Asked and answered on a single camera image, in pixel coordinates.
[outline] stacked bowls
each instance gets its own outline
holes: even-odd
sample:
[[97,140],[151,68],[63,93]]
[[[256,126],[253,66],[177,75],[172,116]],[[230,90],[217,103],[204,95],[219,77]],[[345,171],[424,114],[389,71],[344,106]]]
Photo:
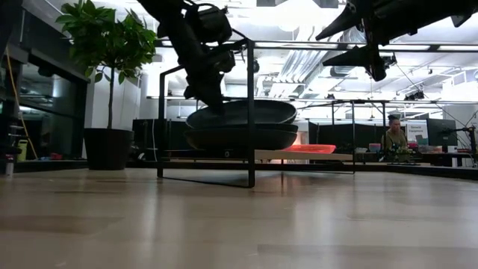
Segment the stacked bowls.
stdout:
[[[195,149],[246,149],[249,146],[247,101],[224,104],[224,115],[210,108],[192,113],[186,124],[192,130],[184,133]],[[280,150],[291,146],[297,138],[298,127],[291,123],[297,110],[286,102],[254,101],[255,149]]]

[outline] white ceiling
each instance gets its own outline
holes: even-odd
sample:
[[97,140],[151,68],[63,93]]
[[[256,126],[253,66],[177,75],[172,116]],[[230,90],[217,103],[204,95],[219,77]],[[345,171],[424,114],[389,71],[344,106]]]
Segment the white ceiling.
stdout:
[[[59,9],[66,2],[76,0],[25,0],[25,7],[32,13],[39,14],[42,19],[54,25],[54,18]],[[102,4],[114,7],[118,17],[125,16],[125,8],[132,8],[140,16],[144,16],[149,28],[157,27],[158,23],[150,17],[135,0],[95,0],[97,5]],[[255,0],[240,1],[208,1],[219,7],[229,6],[230,22],[234,28],[243,32],[252,40],[298,40],[301,34],[320,31],[327,26],[340,12],[341,9],[322,9],[312,0],[288,0],[277,7],[256,7]],[[418,31],[413,36],[403,36],[398,43],[476,43],[478,41],[478,16],[473,16],[462,27],[454,28],[451,19],[444,19]],[[164,57],[165,64],[174,66],[176,54],[173,49],[159,48],[158,53]],[[281,72],[292,51],[286,50],[257,50],[255,56],[261,65],[257,76]],[[380,82],[370,81],[362,68],[355,68],[346,79],[322,78],[315,80],[306,93],[318,93],[316,98],[323,98],[329,91],[338,89],[336,95],[347,99],[370,97],[365,92],[372,90],[375,99],[393,98],[403,99],[404,95],[396,96],[396,92],[406,93],[414,89],[413,83],[419,83],[432,78],[440,72],[460,69],[478,68],[478,54],[471,53],[396,53],[398,66],[407,75],[404,76],[398,67],[388,70],[388,77]],[[169,89],[174,94],[182,94],[186,87],[185,73],[177,72],[170,76]],[[237,61],[237,66],[225,77],[226,85],[246,85],[246,65]],[[440,93],[442,81],[437,84],[427,85],[424,90],[430,96]]]

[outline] ceiling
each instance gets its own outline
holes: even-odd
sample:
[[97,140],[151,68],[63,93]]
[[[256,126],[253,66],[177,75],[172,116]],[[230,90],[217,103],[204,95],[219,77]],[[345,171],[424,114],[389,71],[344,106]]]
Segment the ceiling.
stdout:
[[[25,0],[25,8],[39,14],[42,19],[55,25],[60,6],[76,0]],[[117,17],[126,15],[125,9],[133,9],[154,29],[158,23],[149,16],[135,0],[94,0],[99,5],[114,7]],[[313,0],[287,0],[275,7],[258,7],[260,0],[207,1],[219,7],[229,7],[229,21],[234,28],[252,40],[312,41],[311,37],[327,26],[343,9],[320,8]],[[360,36],[350,31],[340,33],[330,42],[358,42]],[[476,43],[478,41],[478,16],[471,17],[462,27],[454,28],[451,19],[444,19],[418,31],[413,36],[403,36],[394,43]],[[177,56],[173,49],[158,48],[163,64],[176,65]],[[330,68],[320,62],[340,52],[298,52],[288,50],[256,50],[255,58],[261,66],[255,75],[258,96],[323,99],[334,93],[336,98],[399,99],[420,88],[428,98],[443,97],[443,85],[454,81],[456,76],[466,77],[454,83],[468,83],[476,90],[476,81],[470,70],[478,69],[478,54],[471,53],[396,53],[398,65],[387,71],[387,78],[380,82],[371,81],[362,68],[347,70],[346,75],[331,77]],[[225,76],[225,95],[246,91],[246,64],[241,56],[236,58],[236,67]],[[185,73],[170,76],[169,89],[174,95],[182,95],[186,87]]]

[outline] potted plant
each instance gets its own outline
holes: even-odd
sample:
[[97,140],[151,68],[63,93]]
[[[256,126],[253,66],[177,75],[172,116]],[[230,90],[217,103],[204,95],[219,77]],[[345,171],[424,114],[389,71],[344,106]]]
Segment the potted plant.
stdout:
[[95,83],[109,82],[108,126],[106,129],[85,129],[84,141],[88,166],[92,170],[122,170],[134,133],[112,127],[115,81],[122,84],[136,78],[143,64],[155,55],[155,32],[146,29],[146,22],[130,10],[123,21],[116,19],[116,10],[96,7],[91,0],[64,4],[64,15],[57,18],[63,32],[71,35],[70,57],[86,67],[85,75],[94,75]]

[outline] green leafy plant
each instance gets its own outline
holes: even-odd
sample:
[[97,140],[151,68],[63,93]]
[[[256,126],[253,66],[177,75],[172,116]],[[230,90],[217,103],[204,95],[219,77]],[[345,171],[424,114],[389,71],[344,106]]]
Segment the green leafy plant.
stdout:
[[108,128],[113,116],[113,91],[115,72],[118,82],[136,78],[143,64],[152,62],[155,55],[155,32],[146,29],[146,22],[133,11],[123,21],[116,19],[116,10],[96,7],[91,0],[79,0],[77,4],[64,4],[64,15],[57,23],[63,24],[63,32],[71,34],[70,57],[77,64],[87,67],[85,75],[96,71],[95,82],[106,78],[110,83],[108,104]]

